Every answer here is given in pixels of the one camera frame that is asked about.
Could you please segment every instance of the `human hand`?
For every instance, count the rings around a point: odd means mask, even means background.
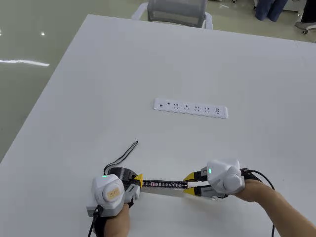
[[[122,211],[108,219],[104,227],[104,237],[127,237],[130,227],[129,207],[124,204]]]
[[[258,202],[263,197],[264,192],[270,190],[272,190],[270,187],[258,180],[247,179],[245,180],[245,188],[234,195],[244,201]]]

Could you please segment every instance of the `cable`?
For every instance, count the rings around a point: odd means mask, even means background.
[[[106,170],[114,165],[118,165],[120,163],[122,163],[127,157],[128,155],[134,150],[134,148],[137,146],[138,141],[134,142],[128,149],[127,151],[123,154],[123,156],[119,157],[117,160],[113,161],[112,163],[107,164],[104,169],[103,169],[103,174],[106,174]]]
[[[250,169],[248,170],[248,172],[250,172],[250,173],[256,173],[256,174],[261,175],[261,176],[264,177],[265,180],[270,184],[271,188],[272,188],[273,190],[275,190],[273,184],[270,182],[270,180],[269,180],[263,173],[261,173],[261,172],[259,172],[259,171],[257,171],[257,170],[250,170]],[[274,235],[275,235],[275,226],[272,225],[271,237],[274,237]]]
[[[91,223],[91,226],[90,226],[90,230],[89,230],[89,234],[88,234],[88,237],[90,237],[91,233],[92,233],[92,230],[93,230],[93,226],[94,226],[94,218],[92,220],[92,223]]]
[[[259,171],[257,171],[257,170],[250,170],[250,169],[248,170],[248,172],[260,174],[260,175],[261,175],[262,177],[264,177],[264,178],[266,179],[266,181],[270,184],[271,188],[272,188],[273,190],[275,190],[273,184],[270,182],[270,180],[269,180],[263,173],[261,173],[261,172],[259,172]]]
[[[94,223],[97,220],[97,218],[101,216],[102,212],[103,212],[103,207],[101,205],[97,205],[97,207],[94,209],[94,212],[93,212],[93,219],[92,219],[92,223],[89,229],[88,237],[90,237],[93,227],[94,227]]]

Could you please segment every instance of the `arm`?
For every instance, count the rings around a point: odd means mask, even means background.
[[[127,237],[129,232],[129,207],[124,204],[122,211],[108,219],[104,227],[104,237]]]
[[[242,200],[257,202],[266,211],[282,237],[316,236],[316,227],[295,210],[281,194],[256,180],[246,180]]]

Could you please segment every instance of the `white power strip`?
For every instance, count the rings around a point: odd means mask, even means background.
[[[225,106],[189,103],[160,98],[155,99],[154,110],[228,119],[228,110]]]

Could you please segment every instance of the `glossy floor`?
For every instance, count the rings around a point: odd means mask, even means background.
[[[3,0],[0,8],[0,160],[87,14],[129,18],[143,0]],[[314,42],[297,13],[258,21],[253,1],[209,1],[214,29]]]

